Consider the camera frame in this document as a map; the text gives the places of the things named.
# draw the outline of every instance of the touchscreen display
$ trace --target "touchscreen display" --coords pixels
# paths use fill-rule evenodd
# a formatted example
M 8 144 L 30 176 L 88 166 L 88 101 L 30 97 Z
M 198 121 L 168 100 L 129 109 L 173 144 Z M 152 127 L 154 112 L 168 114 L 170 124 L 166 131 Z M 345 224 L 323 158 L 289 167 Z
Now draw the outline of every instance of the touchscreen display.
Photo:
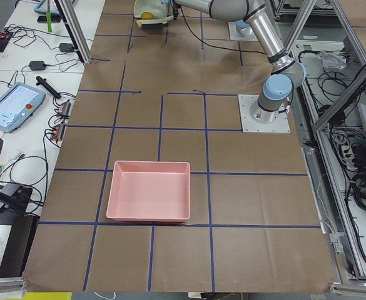
M 13 89 L 0 102 L 0 125 L 7 127 L 38 93 L 24 86 Z

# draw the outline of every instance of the metal mounting plate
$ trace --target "metal mounting plate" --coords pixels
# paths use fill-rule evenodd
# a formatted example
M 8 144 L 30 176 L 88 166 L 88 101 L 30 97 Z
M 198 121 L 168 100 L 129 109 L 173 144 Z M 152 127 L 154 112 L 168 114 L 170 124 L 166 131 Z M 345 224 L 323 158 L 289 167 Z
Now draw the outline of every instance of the metal mounting plate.
M 228 23 L 228 32 L 230 33 L 231 41 L 257 41 L 257 37 L 252 30 L 244 30 L 243 33 L 239 32 L 236 28 L 235 22 Z
M 276 120 L 271 124 L 262 124 L 256 122 L 250 115 L 250 107 L 252 103 L 258 100 L 259 95 L 238 95 L 238 103 L 240 104 L 241 125 L 244 133 L 290 133 L 290 125 L 288 124 L 287 115 L 285 113 L 278 114 Z

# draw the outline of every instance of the white table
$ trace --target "white table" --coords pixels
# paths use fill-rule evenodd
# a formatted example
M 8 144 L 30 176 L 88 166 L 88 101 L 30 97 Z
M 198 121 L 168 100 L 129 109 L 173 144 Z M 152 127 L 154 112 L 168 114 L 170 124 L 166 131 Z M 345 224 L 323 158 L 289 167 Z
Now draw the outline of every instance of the white table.
M 12 71 L 0 71 L 0 80 L 10 80 Z M 15 149 L 21 150 L 26 156 L 44 156 L 43 134 L 48 128 L 48 119 L 55 114 L 52 104 L 52 95 L 42 86 L 35 86 L 37 82 L 36 76 L 46 78 L 47 82 L 52 85 L 58 92 L 67 92 L 76 94 L 81 80 L 82 74 L 76 73 L 54 73 L 54 72 L 27 72 L 26 84 L 34 86 L 46 93 L 43 104 L 37 108 L 37 111 L 17 130 L 12 133 L 3 133 L 0 130 L 0 138 L 3 139 L 3 150 L 0 156 L 0 163 L 8 163 Z M 0 82 L 0 96 L 3 95 L 9 88 L 6 84 Z M 58 100 L 59 103 L 67 100 L 68 97 L 62 97 Z M 53 146 L 49 141 L 46 143 L 48 163 L 49 163 L 49 182 L 52 177 L 53 169 L 58 158 L 59 149 Z M 31 184 L 41 178 L 45 173 L 45 164 L 40 159 L 25 159 L 14 168 L 13 179 L 19 183 Z M 3 176 L 1 180 L 7 181 L 8 176 Z M 42 194 L 45 190 L 45 180 L 35 185 Z M 39 200 L 39 194 L 33 192 L 32 200 Z M 28 211 L 34 208 L 34 204 L 30 204 Z
M 21 0 L 15 9 L 14 13 L 6 23 L 22 25 L 27 28 L 39 29 L 46 31 L 46 24 L 38 23 L 38 15 L 34 12 L 36 3 L 30 3 Z M 95 36 L 96 28 L 101 17 L 104 0 L 77 0 L 74 4 L 76 15 L 80 21 L 84 36 L 88 39 L 88 46 L 91 48 L 92 41 Z M 53 33 L 61 36 L 69 36 L 63 22 L 52 24 Z M 59 46 L 59 43 L 71 43 L 69 37 L 53 36 L 39 32 L 42 38 L 53 48 Z M 28 43 L 27 39 L 23 39 L 20 43 Z M 57 64 L 54 55 L 60 51 L 50 50 L 45 43 L 39 38 L 26 48 L 21 48 L 10 41 L 6 50 L 0 53 L 0 80 L 9 81 L 14 71 L 20 71 L 24 66 L 27 66 L 30 61 L 44 61 L 46 64 Z M 68 59 L 77 59 L 75 53 L 69 53 L 59 56 L 60 61 Z M 35 86 L 36 76 L 46 78 L 48 83 L 52 85 L 58 92 L 67 92 L 76 95 L 79 83 L 83 76 L 84 66 L 82 63 L 71 67 L 66 72 L 60 72 L 58 67 L 47 67 L 44 71 L 31 71 L 28 67 L 24 68 L 26 76 L 26 84 Z M 18 81 L 23 81 L 21 74 L 18 76 Z M 0 131 L 0 137 L 3 139 L 3 150 L 0 155 L 0 163 L 8 163 L 11 156 L 15 153 L 15 149 L 19 149 L 26 156 L 44 156 L 43 135 L 44 130 L 48 128 L 48 119 L 55 114 L 52 104 L 52 95 L 48 93 L 42 86 L 38 89 L 46 93 L 46 98 L 43 104 L 19 129 L 12 133 L 3 133 Z M 0 96 L 2 96 L 9 88 L 6 84 L 0 83 Z M 53 146 L 50 142 L 46 143 L 47 159 L 49 164 L 48 181 L 50 183 L 53 169 L 58 158 L 59 149 Z M 37 181 L 45 173 L 45 164 L 39 159 L 25 159 L 17 164 L 14 168 L 13 179 L 23 184 L 30 184 Z M 4 176 L 1 180 L 7 181 L 9 178 Z M 42 194 L 45 191 L 45 179 L 35 185 Z M 33 191 L 32 200 L 40 200 L 39 194 Z M 36 207 L 35 204 L 29 204 L 27 211 Z M 41 209 L 34 213 L 41 214 Z M 0 226 L 0 236 L 7 240 L 9 236 L 10 226 Z
M 96 28 L 98 26 L 99 19 L 101 17 L 104 0 L 77 0 L 73 5 L 76 11 L 77 18 L 79 20 L 81 29 L 84 36 L 87 39 L 89 48 L 91 48 L 92 40 L 95 37 Z M 6 26 L 22 25 L 26 28 L 38 29 L 41 31 L 48 31 L 46 23 L 38 23 L 38 14 L 34 12 L 36 3 L 20 1 L 14 13 L 10 17 Z M 42 32 L 36 32 L 38 36 L 41 36 L 51 48 L 58 47 L 60 43 L 71 43 L 71 39 L 64 26 L 63 22 L 52 23 L 53 34 L 57 34 L 59 37 Z M 57 64 L 55 60 L 55 54 L 60 54 L 59 49 L 50 50 L 47 45 L 37 38 L 35 42 L 26 48 L 19 47 L 13 44 L 15 39 L 11 39 L 8 46 L 3 53 L 0 53 L 0 70 L 2 71 L 15 71 L 21 70 L 27 66 L 30 61 L 44 61 L 46 64 Z M 28 37 L 24 37 L 18 44 L 26 45 L 31 41 Z M 76 53 L 67 53 L 58 56 L 60 62 L 64 62 L 70 59 L 77 59 Z M 58 67 L 47 67 L 46 72 L 58 73 Z M 67 70 L 68 73 L 83 73 L 84 66 L 82 63 L 78 63 L 76 66 Z

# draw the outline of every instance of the tablet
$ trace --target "tablet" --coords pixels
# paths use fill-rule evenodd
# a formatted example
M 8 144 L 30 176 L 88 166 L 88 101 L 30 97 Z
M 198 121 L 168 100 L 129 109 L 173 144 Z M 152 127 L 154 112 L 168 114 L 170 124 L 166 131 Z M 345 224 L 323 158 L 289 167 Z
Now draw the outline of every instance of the tablet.
M 17 82 L 0 97 L 0 130 L 10 133 L 22 125 L 45 99 L 45 93 Z

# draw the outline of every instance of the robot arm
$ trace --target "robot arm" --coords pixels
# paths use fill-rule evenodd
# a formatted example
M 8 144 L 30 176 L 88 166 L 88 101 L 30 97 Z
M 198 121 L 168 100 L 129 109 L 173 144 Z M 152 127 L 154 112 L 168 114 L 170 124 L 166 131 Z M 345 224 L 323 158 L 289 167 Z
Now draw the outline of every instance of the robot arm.
M 288 76 L 295 88 L 305 75 L 301 64 L 290 58 L 266 14 L 264 0 L 161 0 L 174 8 L 185 6 L 207 13 L 213 19 L 226 22 L 243 20 L 249 24 L 273 66 L 272 74 Z
M 226 22 L 244 21 L 249 24 L 261 44 L 268 61 L 272 64 L 272 75 L 263 85 L 258 101 L 251 107 L 253 119 L 268 124 L 276 119 L 279 107 L 289 97 L 293 88 L 305 80 L 306 70 L 302 64 L 288 56 L 282 41 L 277 36 L 266 14 L 264 0 L 160 0 L 172 4 L 173 15 L 178 8 L 186 6 L 213 19 Z

